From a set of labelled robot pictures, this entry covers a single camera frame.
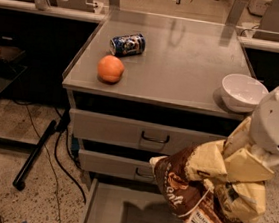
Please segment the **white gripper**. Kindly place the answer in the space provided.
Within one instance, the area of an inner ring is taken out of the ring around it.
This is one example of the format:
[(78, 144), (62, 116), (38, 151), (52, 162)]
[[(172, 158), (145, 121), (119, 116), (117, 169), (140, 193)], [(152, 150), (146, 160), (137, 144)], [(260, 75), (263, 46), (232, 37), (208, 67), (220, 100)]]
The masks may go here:
[(228, 136), (222, 151), (226, 159), (241, 148), (251, 144), (249, 151), (262, 166), (273, 168), (279, 165), (279, 86), (273, 89), (252, 113), (250, 133), (249, 128), (238, 126)]

